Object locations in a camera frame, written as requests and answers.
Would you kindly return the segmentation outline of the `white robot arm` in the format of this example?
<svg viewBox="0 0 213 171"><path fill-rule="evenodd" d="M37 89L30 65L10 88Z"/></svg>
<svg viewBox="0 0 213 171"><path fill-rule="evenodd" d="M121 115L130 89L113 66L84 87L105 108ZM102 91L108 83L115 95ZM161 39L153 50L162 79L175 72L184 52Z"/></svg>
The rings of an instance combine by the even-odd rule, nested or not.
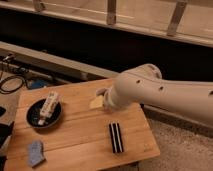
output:
<svg viewBox="0 0 213 171"><path fill-rule="evenodd" d="M140 103L213 127L213 82L166 80L150 63L119 73L113 84L99 89L98 94L103 96L106 109Z"/></svg>

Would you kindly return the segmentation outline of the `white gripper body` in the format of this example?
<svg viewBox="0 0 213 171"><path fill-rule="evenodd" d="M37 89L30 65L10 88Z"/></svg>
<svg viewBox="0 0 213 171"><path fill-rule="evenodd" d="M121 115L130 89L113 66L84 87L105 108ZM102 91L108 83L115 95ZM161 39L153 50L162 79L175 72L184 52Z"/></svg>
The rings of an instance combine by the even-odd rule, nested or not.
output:
<svg viewBox="0 0 213 171"><path fill-rule="evenodd" d="M100 88L96 91L97 96L103 97L103 106L106 109L118 109L119 105L113 101L113 88Z"/></svg>

